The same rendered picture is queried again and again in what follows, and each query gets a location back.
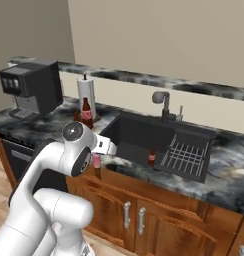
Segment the grey tap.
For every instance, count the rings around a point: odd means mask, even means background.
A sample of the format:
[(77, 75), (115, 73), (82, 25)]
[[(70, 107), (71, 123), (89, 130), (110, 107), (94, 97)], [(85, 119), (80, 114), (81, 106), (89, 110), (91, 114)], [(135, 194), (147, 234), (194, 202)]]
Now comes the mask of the grey tap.
[(161, 122), (175, 121), (176, 115), (169, 111), (170, 94), (168, 92), (156, 91), (152, 94), (152, 102), (155, 104), (164, 104), (162, 109)]

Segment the white paper towel roll holder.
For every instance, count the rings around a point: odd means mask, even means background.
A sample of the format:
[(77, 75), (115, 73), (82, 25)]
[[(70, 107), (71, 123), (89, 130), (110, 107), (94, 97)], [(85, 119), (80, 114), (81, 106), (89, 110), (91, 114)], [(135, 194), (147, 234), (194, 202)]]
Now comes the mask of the white paper towel roll holder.
[(83, 98), (86, 97), (92, 111), (93, 121), (96, 122), (99, 116), (95, 106), (94, 79), (87, 72), (84, 72), (83, 77), (77, 79), (77, 88), (80, 109), (83, 109)]

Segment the small brown bottle red label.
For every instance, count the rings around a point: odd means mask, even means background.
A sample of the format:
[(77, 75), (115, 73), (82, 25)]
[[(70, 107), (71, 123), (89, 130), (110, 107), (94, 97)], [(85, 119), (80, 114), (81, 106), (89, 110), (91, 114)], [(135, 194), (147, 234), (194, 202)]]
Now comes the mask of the small brown bottle red label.
[(148, 164), (154, 166), (156, 160), (156, 149), (152, 148), (148, 155)]

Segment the dark grey sink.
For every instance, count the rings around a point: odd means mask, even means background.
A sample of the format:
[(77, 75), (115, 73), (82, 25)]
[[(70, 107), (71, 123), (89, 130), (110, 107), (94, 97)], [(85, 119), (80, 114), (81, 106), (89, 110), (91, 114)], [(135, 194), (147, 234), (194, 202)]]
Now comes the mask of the dark grey sink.
[(140, 165), (148, 165), (148, 155), (156, 149), (155, 165), (160, 163), (177, 130), (207, 134), (215, 140), (216, 132), (184, 122), (162, 124), (158, 117), (121, 112), (102, 132), (117, 146), (117, 156)]

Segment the large brown bottle pink label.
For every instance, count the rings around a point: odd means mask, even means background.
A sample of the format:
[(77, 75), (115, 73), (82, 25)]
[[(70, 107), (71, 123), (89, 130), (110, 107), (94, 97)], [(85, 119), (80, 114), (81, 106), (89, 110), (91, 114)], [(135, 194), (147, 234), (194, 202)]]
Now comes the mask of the large brown bottle pink label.
[(101, 178), (101, 157), (99, 154), (92, 155), (92, 163), (95, 171), (95, 176), (100, 179)]
[(92, 110), (88, 103), (88, 98), (83, 98), (82, 112), (81, 112), (82, 122), (88, 126), (90, 129), (93, 128), (93, 117)]

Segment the black coffee machine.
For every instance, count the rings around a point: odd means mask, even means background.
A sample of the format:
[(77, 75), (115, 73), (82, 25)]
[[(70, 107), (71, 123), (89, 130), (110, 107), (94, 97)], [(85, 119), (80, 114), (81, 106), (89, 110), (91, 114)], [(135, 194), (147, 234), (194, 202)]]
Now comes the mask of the black coffee machine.
[(29, 61), (0, 70), (3, 92), (14, 97), (16, 107), (9, 115), (36, 120), (63, 103), (57, 61)]

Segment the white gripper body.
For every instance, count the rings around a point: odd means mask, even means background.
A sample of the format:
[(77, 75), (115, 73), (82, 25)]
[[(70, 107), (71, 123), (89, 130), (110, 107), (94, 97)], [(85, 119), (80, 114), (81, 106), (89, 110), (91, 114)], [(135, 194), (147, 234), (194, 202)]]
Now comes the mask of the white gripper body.
[(104, 138), (105, 153), (114, 156), (117, 152), (117, 146), (111, 141), (110, 138)]

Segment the dark dish rack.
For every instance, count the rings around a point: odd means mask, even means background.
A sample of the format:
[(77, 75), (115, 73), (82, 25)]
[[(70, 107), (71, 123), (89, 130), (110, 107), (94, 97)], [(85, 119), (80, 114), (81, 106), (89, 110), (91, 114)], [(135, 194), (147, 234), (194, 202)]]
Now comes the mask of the dark dish rack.
[(177, 130), (167, 152), (155, 168), (203, 183), (212, 142), (213, 138), (207, 134)]

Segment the brown wooden cupboard door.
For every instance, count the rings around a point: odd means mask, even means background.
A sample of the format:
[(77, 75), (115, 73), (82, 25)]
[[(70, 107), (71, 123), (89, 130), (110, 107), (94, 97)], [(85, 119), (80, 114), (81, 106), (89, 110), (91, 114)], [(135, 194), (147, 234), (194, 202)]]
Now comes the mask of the brown wooden cupboard door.
[[(128, 251), (135, 251), (136, 199), (126, 191), (104, 182), (95, 176), (92, 166), (80, 176), (67, 177), (66, 183), (71, 194), (81, 196), (94, 206), (94, 217), (87, 231), (116, 244)], [(130, 201), (130, 225), (124, 228), (124, 203)]]
[(237, 235), (233, 241), (232, 247), (228, 253), (228, 256), (238, 256), (239, 254), (239, 247), (244, 245), (244, 218), (240, 225), (240, 228), (237, 232)]
[(228, 256), (236, 234), (143, 200), (144, 231), (136, 231), (138, 256)]

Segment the black dishwasher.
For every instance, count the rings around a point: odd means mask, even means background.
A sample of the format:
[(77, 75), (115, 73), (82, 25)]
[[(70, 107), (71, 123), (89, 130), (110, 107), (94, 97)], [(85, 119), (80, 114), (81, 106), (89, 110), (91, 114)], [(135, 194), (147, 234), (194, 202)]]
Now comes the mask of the black dishwasher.
[[(1, 142), (14, 177), (16, 180), (19, 180), (32, 158), (34, 149), (5, 138), (2, 138)], [(63, 192), (68, 191), (65, 176), (50, 169), (43, 171), (33, 192), (36, 192), (40, 188), (53, 188)]]

